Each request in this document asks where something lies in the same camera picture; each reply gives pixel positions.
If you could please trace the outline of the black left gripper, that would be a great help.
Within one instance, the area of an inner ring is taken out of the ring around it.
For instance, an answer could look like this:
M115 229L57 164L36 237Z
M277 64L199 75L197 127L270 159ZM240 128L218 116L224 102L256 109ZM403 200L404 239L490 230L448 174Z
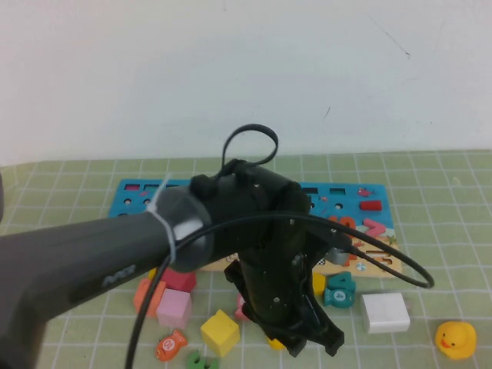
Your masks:
M298 356L308 339L330 356L344 344L344 332L316 301L312 285L312 269L330 248L330 231L281 233L241 251L224 270L244 298L243 313L291 356Z

